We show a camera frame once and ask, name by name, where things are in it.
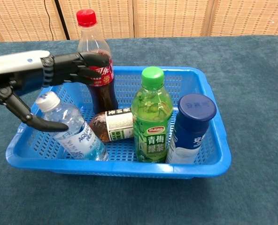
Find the white bottle cap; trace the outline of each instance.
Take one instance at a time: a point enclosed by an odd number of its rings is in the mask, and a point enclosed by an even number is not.
[[[53,91],[46,92],[36,100],[36,104],[43,113],[54,109],[60,102],[61,100]]]

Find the plastic bottle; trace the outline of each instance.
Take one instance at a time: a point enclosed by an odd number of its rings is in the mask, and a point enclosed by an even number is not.
[[[216,106],[207,96],[188,94],[180,98],[178,109],[166,162],[193,164]]]
[[[138,161],[165,162],[172,100],[164,88],[164,72],[158,67],[142,71],[142,88],[131,105]]]
[[[110,57],[109,67],[90,67],[101,74],[101,78],[94,78],[94,84],[88,85],[93,110],[95,114],[118,109],[118,101],[114,89],[114,71],[111,59],[111,51],[99,34],[96,24],[95,12],[91,9],[84,9],[77,12],[77,22],[81,28],[81,39],[78,44],[78,52],[93,52]]]
[[[66,124],[69,129],[64,132],[51,132],[54,137],[74,159],[107,161],[105,145],[94,134],[80,111],[72,104],[61,103],[57,95],[50,91],[40,96],[36,104],[48,121]]]
[[[131,108],[101,112],[92,118],[89,126],[103,142],[134,137]]]

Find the bottle label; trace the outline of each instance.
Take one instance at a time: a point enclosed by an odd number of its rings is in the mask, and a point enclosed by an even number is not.
[[[177,138],[174,129],[171,136],[169,150],[166,158],[167,163],[193,164],[200,151],[201,143],[205,135],[186,135]]]
[[[150,122],[136,118],[134,134],[136,155],[143,162],[164,162],[168,148],[168,130],[170,119]]]
[[[106,124],[110,141],[134,137],[131,108],[106,111]]]
[[[108,67],[89,67],[101,74],[101,77],[90,78],[94,81],[91,86],[99,87],[110,83],[114,79],[113,62],[110,59],[110,65]]]
[[[75,158],[89,158],[92,150],[99,148],[101,142],[85,122],[84,129],[76,135],[67,139],[58,140],[58,142]]]

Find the basket rim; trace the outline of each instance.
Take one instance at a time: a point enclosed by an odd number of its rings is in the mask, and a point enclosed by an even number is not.
[[[116,71],[142,71],[145,66],[128,67],[114,66]],[[165,71],[193,71],[200,80],[201,92],[211,98],[216,104],[212,89],[207,82],[205,75],[198,69],[192,67],[160,67]],[[43,94],[50,91],[52,87],[44,88]],[[39,108],[33,104],[31,111],[36,114]],[[94,174],[127,174],[129,176],[155,176],[155,177],[213,177],[225,173],[231,165],[232,157],[227,143],[227,135],[224,124],[217,107],[216,116],[211,120],[210,126],[215,131],[216,144],[219,146],[221,156],[219,160],[211,165],[182,165],[182,164],[164,164],[164,163],[140,163],[140,162],[123,162],[123,161],[83,161],[67,159],[45,159],[45,158],[25,158],[15,153],[18,140],[23,133],[30,127],[21,123],[17,133],[11,140],[6,150],[6,160],[10,165],[21,169],[33,169],[44,171],[58,171],[69,173],[94,173]]]

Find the blue cap bottle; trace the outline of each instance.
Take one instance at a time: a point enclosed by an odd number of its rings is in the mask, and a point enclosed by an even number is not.
[[[178,102],[167,163],[192,164],[201,148],[209,121],[216,115],[214,102],[202,94],[188,94]]]

